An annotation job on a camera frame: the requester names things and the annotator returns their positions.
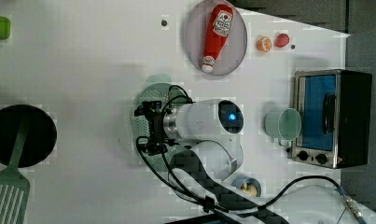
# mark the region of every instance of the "food item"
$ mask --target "food item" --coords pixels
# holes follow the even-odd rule
[[[278,48],[283,48],[287,44],[289,44],[289,36],[286,34],[280,34],[275,38],[275,43],[274,45]]]
[[[255,185],[253,184],[243,183],[243,185],[241,186],[241,190],[244,193],[251,195],[252,197],[256,197],[258,195],[257,187],[255,187]]]
[[[272,41],[267,37],[261,37],[257,42],[257,47],[262,52],[269,52],[272,49]]]
[[[228,39],[233,9],[228,5],[217,5],[208,22],[205,38],[205,50],[202,59],[202,71],[211,73],[215,60]]]

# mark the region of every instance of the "red ketchup bottle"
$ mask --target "red ketchup bottle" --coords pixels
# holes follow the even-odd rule
[[[202,59],[202,71],[211,73],[215,60],[228,39],[233,9],[228,5],[217,5],[208,22],[205,50]]]

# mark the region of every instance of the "table surface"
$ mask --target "table surface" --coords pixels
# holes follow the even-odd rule
[[[248,34],[244,61],[214,77],[190,62],[183,45],[199,2],[0,0],[0,15],[12,20],[12,37],[0,42],[0,109],[39,106],[58,130],[52,154],[21,169],[32,185],[27,223],[163,223],[202,214],[161,184],[132,144],[132,101],[155,74],[168,74],[195,101],[228,98],[242,108],[244,164],[237,173],[259,180],[263,196],[303,175],[340,181],[340,171],[288,159],[262,124],[270,110],[291,106],[295,71],[344,67],[347,35],[239,9]],[[261,36],[280,32],[295,49],[256,50]],[[328,185],[298,186],[307,183]]]

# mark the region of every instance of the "plate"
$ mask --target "plate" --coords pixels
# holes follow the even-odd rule
[[[207,24],[211,13],[219,4],[227,4],[233,8],[233,21],[228,40],[220,51],[211,75],[223,76],[234,71],[243,61],[247,34],[244,20],[237,9],[226,1],[204,0],[190,13],[185,31],[185,44],[191,61],[202,70],[202,56],[205,48]]]

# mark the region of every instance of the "green cup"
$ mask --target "green cup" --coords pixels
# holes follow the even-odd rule
[[[293,108],[274,110],[265,118],[265,130],[271,137],[278,138],[280,146],[291,147],[300,134],[301,116]]]

